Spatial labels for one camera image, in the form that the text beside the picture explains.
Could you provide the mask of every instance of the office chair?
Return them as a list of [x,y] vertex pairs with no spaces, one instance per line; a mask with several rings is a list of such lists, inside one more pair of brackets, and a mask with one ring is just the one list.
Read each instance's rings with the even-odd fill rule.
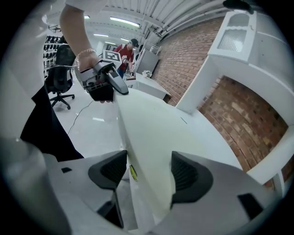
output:
[[[74,60],[75,55],[69,45],[61,45],[57,49],[56,64],[71,66],[74,63]],[[58,101],[61,101],[67,105],[68,109],[70,109],[70,105],[64,100],[64,98],[72,97],[74,99],[74,95],[61,95],[61,93],[67,92],[73,85],[71,71],[69,71],[70,79],[68,80],[68,70],[70,70],[70,68],[67,67],[54,67],[49,70],[48,77],[45,81],[47,91],[48,93],[57,93],[56,97],[50,99],[50,101],[54,101],[52,107]]]

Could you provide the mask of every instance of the white table surface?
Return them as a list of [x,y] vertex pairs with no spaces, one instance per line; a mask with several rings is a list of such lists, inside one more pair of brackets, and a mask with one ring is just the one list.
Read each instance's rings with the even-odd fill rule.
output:
[[151,78],[145,78],[140,73],[136,73],[136,80],[139,83],[142,83],[142,84],[145,84],[147,86],[153,87],[155,89],[158,89],[158,90],[170,95],[170,93],[166,89],[164,89],[161,85],[159,85],[155,80],[153,80]]

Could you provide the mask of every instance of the white desk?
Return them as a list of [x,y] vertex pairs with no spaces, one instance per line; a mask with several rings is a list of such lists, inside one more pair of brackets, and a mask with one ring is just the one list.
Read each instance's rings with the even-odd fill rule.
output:
[[139,179],[135,182],[130,177],[139,230],[149,231],[170,211],[175,192],[169,165],[172,151],[242,169],[221,134],[200,112],[188,115],[135,89],[129,89],[128,95],[115,95],[123,146]]
[[166,94],[170,95],[170,93],[155,80],[145,78],[142,74],[136,73],[136,81],[137,83],[134,87],[136,90],[143,91],[147,94],[160,98],[161,100],[164,99]]

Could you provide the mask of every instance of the hand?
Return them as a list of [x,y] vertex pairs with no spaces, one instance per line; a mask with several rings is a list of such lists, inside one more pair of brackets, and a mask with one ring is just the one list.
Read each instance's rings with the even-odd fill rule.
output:
[[97,56],[96,53],[90,53],[83,56],[79,59],[79,70],[83,71],[88,68],[93,68],[99,60],[101,60],[101,58]]

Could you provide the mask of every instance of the black cable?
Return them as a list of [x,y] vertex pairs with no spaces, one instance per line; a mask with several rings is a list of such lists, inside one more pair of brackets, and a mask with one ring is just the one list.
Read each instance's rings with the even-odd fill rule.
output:
[[81,111],[78,113],[78,115],[76,116],[76,118],[74,119],[73,125],[72,125],[71,128],[69,129],[68,135],[69,135],[70,131],[72,130],[72,128],[74,127],[75,120],[77,120],[79,114],[80,114],[80,113],[83,111],[83,109],[85,109],[86,107],[83,107],[83,108],[81,109]]

